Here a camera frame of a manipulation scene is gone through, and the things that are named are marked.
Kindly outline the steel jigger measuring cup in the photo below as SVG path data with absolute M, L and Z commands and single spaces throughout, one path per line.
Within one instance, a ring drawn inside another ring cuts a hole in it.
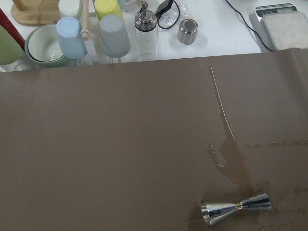
M 260 192 L 234 203 L 201 201 L 202 217 L 209 227 L 213 227 L 223 219 L 241 210 L 269 211 L 271 210 L 270 198 L 266 193 Z

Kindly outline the grey plastic cup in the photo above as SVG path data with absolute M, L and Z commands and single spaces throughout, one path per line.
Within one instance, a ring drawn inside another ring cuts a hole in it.
M 100 21 L 100 33 L 104 53 L 111 58 L 122 58 L 131 49 L 127 29 L 123 19 L 117 14 L 109 14 Z

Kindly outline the small steel canister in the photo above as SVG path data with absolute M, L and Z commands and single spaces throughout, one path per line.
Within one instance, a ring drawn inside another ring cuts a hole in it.
M 184 45 L 194 43 L 198 32 L 198 23 L 193 19 L 184 19 L 180 22 L 178 40 Z

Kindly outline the glass oil dispenser bottle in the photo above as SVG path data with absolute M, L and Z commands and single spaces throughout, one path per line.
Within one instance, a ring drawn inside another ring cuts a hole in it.
M 141 8 L 134 17 L 138 61 L 153 61 L 157 58 L 157 17 L 147 8 L 148 3 L 141 1 Z

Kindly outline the light blue plastic cup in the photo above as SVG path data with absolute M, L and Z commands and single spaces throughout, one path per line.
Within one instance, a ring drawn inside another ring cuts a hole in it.
M 88 52 L 81 37 L 81 24 L 73 17 L 61 18 L 56 24 L 56 32 L 61 51 L 69 59 L 81 59 Z

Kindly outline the yellow plastic cup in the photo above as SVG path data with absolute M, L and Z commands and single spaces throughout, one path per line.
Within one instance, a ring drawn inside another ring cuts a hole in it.
M 109 14 L 115 14 L 124 19 L 117 0 L 95 0 L 94 9 L 98 23 Z

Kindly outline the wooden cup rack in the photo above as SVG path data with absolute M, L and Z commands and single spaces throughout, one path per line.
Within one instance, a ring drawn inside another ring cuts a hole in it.
M 87 41 L 90 36 L 89 31 L 89 1 L 88 0 L 81 0 L 82 3 L 82 30 L 81 30 L 81 37 L 84 41 Z

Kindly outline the green ceramic bowl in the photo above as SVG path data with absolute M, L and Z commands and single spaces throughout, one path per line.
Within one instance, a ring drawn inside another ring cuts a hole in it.
M 70 61 L 60 49 L 55 24 L 33 30 L 26 39 L 25 52 L 40 67 L 61 67 Z

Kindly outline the white plastic cup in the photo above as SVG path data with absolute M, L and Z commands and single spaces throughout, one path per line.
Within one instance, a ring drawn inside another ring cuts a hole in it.
M 73 17 L 80 20 L 82 15 L 82 3 L 80 0 L 60 0 L 58 3 L 60 17 Z

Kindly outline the white kitchen scale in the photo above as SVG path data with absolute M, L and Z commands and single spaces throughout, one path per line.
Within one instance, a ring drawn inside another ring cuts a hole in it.
M 256 6 L 249 19 L 262 52 L 308 48 L 308 16 L 293 3 Z

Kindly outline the wooden rack base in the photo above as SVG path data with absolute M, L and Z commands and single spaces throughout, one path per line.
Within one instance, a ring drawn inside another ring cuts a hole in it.
M 58 0 L 13 0 L 13 19 L 24 26 L 55 24 L 61 18 Z

